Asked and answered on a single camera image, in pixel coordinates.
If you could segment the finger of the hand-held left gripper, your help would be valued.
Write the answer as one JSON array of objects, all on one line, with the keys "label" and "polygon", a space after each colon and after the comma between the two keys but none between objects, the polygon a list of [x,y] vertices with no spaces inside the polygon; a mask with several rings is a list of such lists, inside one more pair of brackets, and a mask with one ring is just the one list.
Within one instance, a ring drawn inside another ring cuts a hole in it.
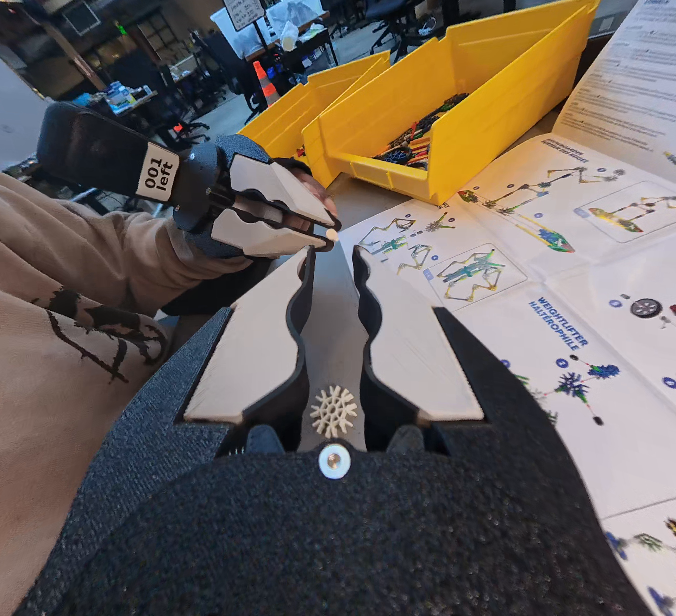
[{"label": "finger of the hand-held left gripper", "polygon": [[236,199],[246,199],[279,209],[336,229],[337,222],[325,205],[293,174],[277,162],[264,163],[235,154],[229,170],[230,186]]},{"label": "finger of the hand-held left gripper", "polygon": [[214,240],[241,249],[246,257],[274,258],[293,255],[306,246],[331,250],[331,240],[280,221],[258,218],[238,208],[226,208],[214,221]]}]

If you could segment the pile of colourful toy rods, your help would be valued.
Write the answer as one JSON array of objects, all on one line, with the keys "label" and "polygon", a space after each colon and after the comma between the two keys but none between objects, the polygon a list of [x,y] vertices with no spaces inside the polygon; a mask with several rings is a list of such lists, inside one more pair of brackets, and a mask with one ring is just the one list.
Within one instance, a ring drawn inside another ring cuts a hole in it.
[{"label": "pile of colourful toy rods", "polygon": [[388,164],[399,164],[413,169],[427,171],[431,151],[431,129],[435,122],[469,97],[460,93],[448,98],[441,106],[414,122],[387,147],[373,158]]}]

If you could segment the person's left forearm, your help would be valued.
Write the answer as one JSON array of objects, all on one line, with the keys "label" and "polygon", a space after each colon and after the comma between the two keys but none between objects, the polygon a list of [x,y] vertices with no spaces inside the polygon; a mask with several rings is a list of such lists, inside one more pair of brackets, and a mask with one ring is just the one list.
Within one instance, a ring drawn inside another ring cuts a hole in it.
[{"label": "person's left forearm", "polygon": [[46,304],[59,288],[154,316],[200,282],[245,270],[244,257],[208,257],[172,219],[97,215],[1,174],[1,290]]}]

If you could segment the orange white traffic cone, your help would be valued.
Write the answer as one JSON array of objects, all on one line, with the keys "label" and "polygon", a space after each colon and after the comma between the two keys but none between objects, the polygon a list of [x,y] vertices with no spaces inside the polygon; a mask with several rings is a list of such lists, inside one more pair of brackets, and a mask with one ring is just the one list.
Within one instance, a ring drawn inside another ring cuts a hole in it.
[{"label": "orange white traffic cone", "polygon": [[263,66],[259,61],[254,61],[253,67],[254,71],[256,72],[256,76],[258,78],[267,106],[269,107],[274,105],[277,101],[281,99],[275,85],[270,80],[268,74],[266,73],[265,69],[263,68]]}]

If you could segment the white instruction sheet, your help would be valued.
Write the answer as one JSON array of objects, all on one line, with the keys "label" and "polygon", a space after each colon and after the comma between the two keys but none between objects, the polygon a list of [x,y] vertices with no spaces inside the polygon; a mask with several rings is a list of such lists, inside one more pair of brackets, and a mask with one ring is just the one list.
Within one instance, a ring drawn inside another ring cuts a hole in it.
[{"label": "white instruction sheet", "polygon": [[675,0],[638,0],[549,133],[349,228],[530,393],[610,569],[675,614]]}]

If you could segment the person's left hand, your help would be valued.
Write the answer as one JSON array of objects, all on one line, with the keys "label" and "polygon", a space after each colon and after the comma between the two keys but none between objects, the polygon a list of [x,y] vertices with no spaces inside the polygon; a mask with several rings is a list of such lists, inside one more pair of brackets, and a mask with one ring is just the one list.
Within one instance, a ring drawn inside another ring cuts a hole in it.
[{"label": "person's left hand", "polygon": [[327,190],[321,184],[319,184],[319,182],[316,181],[313,176],[309,175],[302,169],[293,167],[290,171],[303,184],[303,186],[309,190],[313,196],[315,196],[315,198],[321,201],[326,210],[328,210],[332,216],[337,218],[337,207]]}]

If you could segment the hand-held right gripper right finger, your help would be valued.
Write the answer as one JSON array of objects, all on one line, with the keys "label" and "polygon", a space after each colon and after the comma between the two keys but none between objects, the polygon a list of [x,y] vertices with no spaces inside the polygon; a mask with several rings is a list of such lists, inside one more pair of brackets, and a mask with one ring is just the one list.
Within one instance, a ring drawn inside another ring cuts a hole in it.
[{"label": "hand-held right gripper right finger", "polygon": [[385,451],[401,427],[426,436],[437,424],[483,421],[431,301],[361,246],[352,269],[367,333],[359,382],[367,451]]}]

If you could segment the yellow plastic bin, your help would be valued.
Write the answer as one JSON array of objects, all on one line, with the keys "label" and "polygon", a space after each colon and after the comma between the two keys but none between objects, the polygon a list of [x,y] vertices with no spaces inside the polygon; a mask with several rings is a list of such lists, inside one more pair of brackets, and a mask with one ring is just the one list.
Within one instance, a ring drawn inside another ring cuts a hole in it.
[{"label": "yellow plastic bin", "polygon": [[240,131],[269,156],[294,157],[308,145],[308,127],[332,105],[390,66],[390,53],[380,52],[308,76]]},{"label": "yellow plastic bin", "polygon": [[[384,71],[368,71],[309,125],[315,178],[344,172],[441,204],[573,87],[602,0],[559,0],[449,27]],[[427,170],[378,161],[394,138],[457,94],[431,127]]]}]

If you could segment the white snowflake connector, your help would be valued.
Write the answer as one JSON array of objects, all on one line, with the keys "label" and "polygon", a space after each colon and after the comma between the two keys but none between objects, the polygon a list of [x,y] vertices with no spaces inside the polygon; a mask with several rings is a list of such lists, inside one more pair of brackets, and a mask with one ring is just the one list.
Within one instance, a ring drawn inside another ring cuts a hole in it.
[{"label": "white snowflake connector", "polygon": [[310,407],[309,417],[316,433],[325,439],[335,439],[347,435],[358,418],[358,406],[353,394],[339,385],[330,385],[315,397],[317,403]]}]

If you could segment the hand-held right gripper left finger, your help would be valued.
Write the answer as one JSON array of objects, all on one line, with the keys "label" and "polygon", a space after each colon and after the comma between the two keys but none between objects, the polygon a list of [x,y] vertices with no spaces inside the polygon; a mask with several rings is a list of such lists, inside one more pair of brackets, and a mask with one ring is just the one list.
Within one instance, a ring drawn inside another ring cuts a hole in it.
[{"label": "hand-held right gripper left finger", "polygon": [[244,447],[255,426],[272,427],[283,449],[301,440],[309,399],[301,337],[312,306],[316,252],[305,247],[232,303],[193,385],[183,420],[228,427],[225,448]]}]

